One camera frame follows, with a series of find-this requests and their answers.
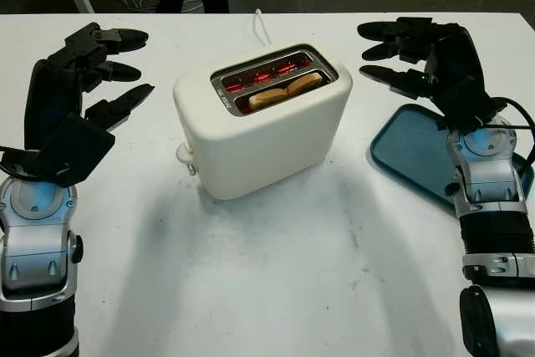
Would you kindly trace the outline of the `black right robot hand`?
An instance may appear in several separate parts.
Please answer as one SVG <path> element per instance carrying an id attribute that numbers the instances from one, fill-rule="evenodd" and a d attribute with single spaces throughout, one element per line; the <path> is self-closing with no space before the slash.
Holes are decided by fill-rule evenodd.
<path id="1" fill-rule="evenodd" d="M 397 72 L 379 65 L 359 71 L 411 99 L 424 97 L 451 119 L 487 120 L 494 105 L 485 91 L 482 66 L 468 31 L 457 23 L 431 18 L 400 17 L 393 22 L 362 23 L 358 34 L 378 44 L 362 54 L 365 61 L 394 57 L 410 64 L 425 62 L 422 71 Z"/>

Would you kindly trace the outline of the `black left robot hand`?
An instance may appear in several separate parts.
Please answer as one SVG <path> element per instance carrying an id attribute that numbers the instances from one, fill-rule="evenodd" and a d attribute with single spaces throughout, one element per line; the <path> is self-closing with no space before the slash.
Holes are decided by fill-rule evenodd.
<path id="1" fill-rule="evenodd" d="M 81 114 L 82 94 L 104 81 L 133 82 L 141 72 L 109 61 L 110 55 L 146 46 L 149 34 L 131 28 L 104 30 L 89 23 L 33 67 L 24 115 L 24 148 L 39 150 L 70 113 Z"/>

